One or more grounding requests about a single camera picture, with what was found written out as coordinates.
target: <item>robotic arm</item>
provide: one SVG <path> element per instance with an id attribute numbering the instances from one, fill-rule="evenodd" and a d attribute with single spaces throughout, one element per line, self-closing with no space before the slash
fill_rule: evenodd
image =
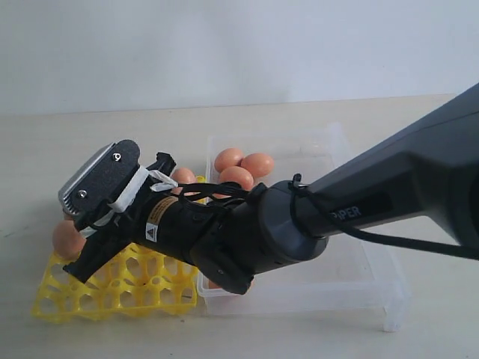
<path id="1" fill-rule="evenodd" d="M 143 168 L 138 159 L 133 141 L 111 144 L 59 192 L 87 237 L 64 268 L 81 282 L 131 242 L 197 266 L 236 294 L 256 274 L 318 257 L 339 232 L 479 260 L 479 84 L 311 184 L 297 174 L 250 192 L 233 183 L 192 184 L 174 195 L 174 160 L 158 153 Z M 230 197 L 195 202 L 214 193 Z M 360 230 L 420 215 L 459 245 Z"/>

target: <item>clear plastic container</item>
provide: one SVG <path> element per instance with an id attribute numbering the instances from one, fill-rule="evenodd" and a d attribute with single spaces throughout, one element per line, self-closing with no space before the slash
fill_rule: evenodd
<path id="1" fill-rule="evenodd" d="M 208 144 L 207 182 L 216 182 L 213 162 L 228 147 L 245 153 L 264 152 L 275 160 L 275 169 L 261 179 L 272 185 L 301 173 L 309 183 L 351 158 L 341 126 L 266 135 L 211 137 Z M 383 308 L 384 331 L 397 331 L 411 294 L 402 269 L 390 248 L 359 241 L 344 234 L 331 237 L 318 258 L 255 277 L 245 295 L 210 289 L 201 273 L 198 294 L 210 315 L 245 315 Z"/>

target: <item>warning label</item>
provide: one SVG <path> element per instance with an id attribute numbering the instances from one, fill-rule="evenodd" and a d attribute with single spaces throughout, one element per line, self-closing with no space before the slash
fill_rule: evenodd
<path id="1" fill-rule="evenodd" d="M 164 200 L 158 202 L 150 212 L 145 226 L 145 237 L 147 240 L 156 242 L 158 235 L 158 224 L 166 210 L 178 199 L 176 197 L 166 197 Z"/>

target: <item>white table surface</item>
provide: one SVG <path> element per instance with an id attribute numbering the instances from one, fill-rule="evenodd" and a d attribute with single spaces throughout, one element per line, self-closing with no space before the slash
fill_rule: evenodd
<path id="1" fill-rule="evenodd" d="M 157 151 L 202 174 L 209 134 L 311 128 L 339 121 L 359 153 L 451 96 L 310 102 L 172 111 L 3 117 L 0 121 L 0 358 L 479 358 L 479 264 L 396 250 L 413 290 L 401 331 L 381 313 L 73 321 L 51 325 L 30 309 L 61 218 L 56 192 L 97 148 L 131 138 L 144 163 Z M 398 235 L 451 240 L 423 218 Z"/>

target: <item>yellow egg tray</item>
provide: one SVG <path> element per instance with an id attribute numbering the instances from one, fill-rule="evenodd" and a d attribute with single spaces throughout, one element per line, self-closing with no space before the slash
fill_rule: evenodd
<path id="1" fill-rule="evenodd" d="M 62 323 L 74 317 L 104 320 L 115 313 L 138 318 L 155 310 L 180 315 L 198 303 L 196 267 L 136 244 L 122 250 L 85 284 L 63 270 L 68 262 L 51 254 L 32 316 Z"/>

